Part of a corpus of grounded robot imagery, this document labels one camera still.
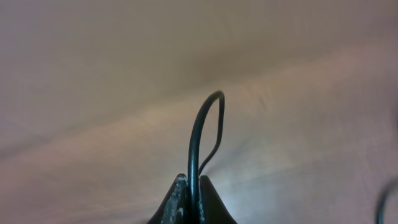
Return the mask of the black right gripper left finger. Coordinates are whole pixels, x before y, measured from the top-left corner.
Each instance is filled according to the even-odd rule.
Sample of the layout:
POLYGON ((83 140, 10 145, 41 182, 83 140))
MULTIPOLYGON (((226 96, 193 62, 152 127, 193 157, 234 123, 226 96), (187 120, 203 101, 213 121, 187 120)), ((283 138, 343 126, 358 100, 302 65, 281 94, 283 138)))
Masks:
POLYGON ((159 208, 147 224, 188 223, 187 189, 187 176, 185 174, 178 174, 159 208))

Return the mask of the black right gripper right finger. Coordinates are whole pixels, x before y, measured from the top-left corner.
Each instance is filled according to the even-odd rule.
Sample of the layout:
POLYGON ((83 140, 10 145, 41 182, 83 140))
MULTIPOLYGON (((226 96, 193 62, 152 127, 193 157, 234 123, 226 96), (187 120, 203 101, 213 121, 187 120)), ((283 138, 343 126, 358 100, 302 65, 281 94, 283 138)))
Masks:
POLYGON ((237 224, 229 214, 208 176, 200 177, 201 223, 205 224, 237 224))

